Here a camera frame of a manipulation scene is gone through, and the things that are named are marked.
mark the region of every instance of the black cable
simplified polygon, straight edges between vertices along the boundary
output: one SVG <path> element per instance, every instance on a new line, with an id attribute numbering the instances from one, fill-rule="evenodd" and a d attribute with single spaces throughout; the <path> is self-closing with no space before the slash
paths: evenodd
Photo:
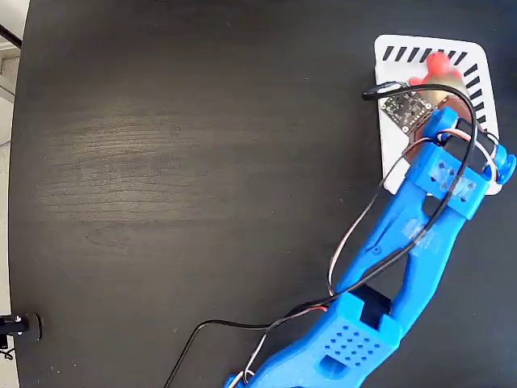
<path id="1" fill-rule="evenodd" d="M 399 85 L 401 87 L 399 87 L 393 91 L 380 92 L 380 90 L 382 90 L 386 87 L 394 86 L 394 85 Z M 445 197 L 441 200 L 440 204 L 438 205 L 436 210 L 431 215 L 429 221 L 422 228 L 420 233 L 418 233 L 416 238 L 413 239 L 413 241 L 411 241 L 406 247 L 392 252 L 391 254 L 389 254 L 388 256 L 383 258 L 379 263 L 373 265 L 371 268 L 369 268 L 365 272 L 365 274 L 361 277 L 361 279 L 359 281 L 357 281 L 356 283 L 354 283 L 353 285 L 337 292 L 333 296 L 316 299 L 314 301 L 305 302 L 298 306 L 295 306 L 293 309 L 291 309 L 289 314 L 287 314 L 286 316 L 284 316 L 282 318 L 277 319 L 270 325 L 246 325 L 246 324 L 242 324 L 242 323 L 235 323 L 235 322 L 224 321 L 224 320 L 220 320 L 220 319 L 212 319 L 212 320 L 200 323 L 195 328 L 195 330 L 192 332 L 191 336 L 189 337 L 189 339 L 187 341 L 187 344 L 185 345 L 181 354 L 179 355 L 179 358 L 176 361 L 176 364 L 174 365 L 172 372 L 170 373 L 169 377 L 166 380 L 165 385 L 163 386 L 164 388 L 168 388 L 170 386 L 174 376 L 176 375 L 176 373 L 179 370 L 179 367 L 183 363 L 183 360 L 184 360 L 185 356 L 187 355 L 187 352 L 188 352 L 189 348 L 191 347 L 192 342 L 194 341 L 194 338 L 197 336 L 198 332 L 203 327 L 207 326 L 208 324 L 216 323 L 216 324 L 220 324 L 220 325 L 224 325 L 224 326 L 236 327 L 236 328 L 245 329 L 245 330 L 256 330 L 256 331 L 266 330 L 266 334 L 267 334 L 273 328 L 279 326 L 280 324 L 288 321 L 291 318 L 294 318 L 294 316 L 299 314 L 301 311 L 307 310 L 310 308 L 314 308 L 314 307 L 327 305 L 327 304 L 335 301 L 341 294 L 349 293 L 350 291 L 353 291 L 353 290 L 359 288 L 361 285 L 366 284 L 369 280 L 373 279 L 374 277 L 378 276 L 380 273 L 385 271 L 387 268 L 394 265 L 400 258 L 404 257 L 404 255 L 406 253 L 411 251 L 411 249 L 413 249 L 422 240 L 422 238 L 424 238 L 424 236 L 429 231 L 429 229 L 438 221 L 438 218 L 441 215 L 441 213 L 443 213 L 443 211 L 447 208 L 448 202 L 452 198 L 454 189 L 456 188 L 456 185 L 458 184 L 461 176 L 464 174 L 464 171 L 468 166 L 470 155 L 472 154 L 472 152 L 475 148 L 475 145 L 476 145 L 477 121 L 476 121 L 476 113 L 474 111 L 474 107 L 473 107 L 472 103 L 470 102 L 469 97 L 467 97 L 466 95 L 464 95 L 463 93 L 461 93 L 460 91 L 455 89 L 454 87 L 447 86 L 447 85 L 427 84 L 427 85 L 417 85 L 417 86 L 402 86 L 400 82 L 385 82 L 383 84 L 373 87 L 372 89 L 369 89 L 368 91 L 365 91 L 363 93 L 363 99 L 378 100 L 378 99 L 383 99 L 386 97 L 391 97 L 394 95 L 402 95 L 402 94 L 413 92 L 413 91 L 446 91 L 448 93 L 452 93 L 452 94 L 456 95 L 467 105 L 467 108 L 469 109 L 469 113 L 471 116 L 471 125 L 472 125 L 472 136 L 470 137 L 469 144 L 467 145 L 467 150 L 461 161 L 461 165 L 460 165 L 460 168 L 458 169 L 456 177 L 452 181 L 452 184 L 449 187 L 447 193 L 445 194 Z"/>
<path id="2" fill-rule="evenodd" d="M 187 355 L 188 350 L 191 348 L 192 343 L 194 342 L 195 337 L 199 334 L 201 329 L 203 327 L 206 327 L 208 325 L 221 325 L 221 326 L 229 326 L 229 327 L 236 327 L 237 329 L 243 329 L 243 330 L 255 330 L 255 331 L 263 331 L 267 330 L 272 323 L 268 325 L 248 325 L 245 323 L 237 323 L 232 321 L 225 321 L 223 319 L 209 319 L 208 321 L 204 321 L 197 325 L 192 332 L 191 336 L 188 337 L 188 341 L 185 344 L 185 347 L 183 348 L 182 352 L 179 354 L 178 360 L 176 361 L 176 364 L 174 365 L 174 368 L 169 374 L 169 377 L 167 378 L 165 384 L 163 385 L 163 388 L 167 388 L 172 383 L 172 380 L 176 376 L 176 373 L 179 370 L 179 367 L 183 363 L 183 360 L 185 356 Z"/>
<path id="3" fill-rule="evenodd" d="M 5 358 L 6 360 L 13 361 L 14 357 L 13 357 L 13 355 L 11 353 L 14 350 L 15 350 L 15 348 L 11 348 L 7 352 L 4 352 L 3 350 L 0 350 L 0 354 L 3 354 L 3 358 Z"/>

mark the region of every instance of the white floor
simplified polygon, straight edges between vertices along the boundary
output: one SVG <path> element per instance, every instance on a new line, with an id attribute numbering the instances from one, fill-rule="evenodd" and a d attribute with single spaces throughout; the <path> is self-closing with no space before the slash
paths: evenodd
<path id="1" fill-rule="evenodd" d="M 0 74 L 16 82 L 18 58 L 4 60 Z M 7 197 L 9 192 L 9 154 L 11 150 L 12 104 L 0 98 L 0 315 L 11 313 L 9 268 L 7 262 Z M 0 388 L 18 388 L 16 359 L 0 355 Z"/>

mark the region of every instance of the red ball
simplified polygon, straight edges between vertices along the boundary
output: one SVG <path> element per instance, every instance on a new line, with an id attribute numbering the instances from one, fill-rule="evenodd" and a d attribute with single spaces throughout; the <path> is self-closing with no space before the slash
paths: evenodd
<path id="1" fill-rule="evenodd" d="M 433 77 L 443 77 L 451 71 L 451 60 L 444 53 L 432 53 L 427 57 L 427 69 Z"/>

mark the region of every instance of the black table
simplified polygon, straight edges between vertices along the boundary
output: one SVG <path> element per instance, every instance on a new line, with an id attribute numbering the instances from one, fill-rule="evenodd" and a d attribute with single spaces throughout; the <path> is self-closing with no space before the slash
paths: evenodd
<path id="1" fill-rule="evenodd" d="M 9 257 L 13 309 L 38 312 L 44 338 L 18 344 L 22 387 L 160 387 L 200 320 L 264 323 L 324 296 L 327 260 L 380 178 L 376 107 L 360 99 L 380 34 L 481 44 L 517 150 L 517 6 L 448 3 L 32 2 Z M 485 201 L 364 386 L 515 385 L 516 194 L 511 182 Z M 280 328 L 258 361 L 313 320 Z M 221 387 L 256 340 L 207 329 L 174 386 Z"/>

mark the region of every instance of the robotic arm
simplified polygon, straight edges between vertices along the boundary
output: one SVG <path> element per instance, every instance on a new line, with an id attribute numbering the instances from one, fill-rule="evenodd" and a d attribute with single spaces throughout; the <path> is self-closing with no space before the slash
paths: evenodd
<path id="1" fill-rule="evenodd" d="M 416 83 L 422 86 L 425 81 Z M 390 86 L 379 86 L 371 93 Z M 420 97 L 413 92 L 405 103 L 412 99 Z M 391 113 L 393 121 L 400 121 L 401 115 Z M 433 297 L 464 223 L 472 219 L 489 186 L 505 184 L 516 164 L 515 156 L 508 155 L 498 139 L 487 133 L 476 137 L 475 124 L 449 106 L 435 109 L 422 128 L 426 144 L 339 282 L 328 312 L 308 335 L 271 357 L 247 384 L 248 368 L 230 377 L 225 388 L 357 388 L 397 350 Z M 469 167 L 468 155 L 461 161 L 465 141 L 481 151 L 473 154 Z M 424 212 L 430 196 L 444 207 L 432 227 L 424 230 L 432 218 Z M 390 258 L 401 251 L 408 254 L 406 273 L 391 301 L 361 280 L 389 265 Z"/>

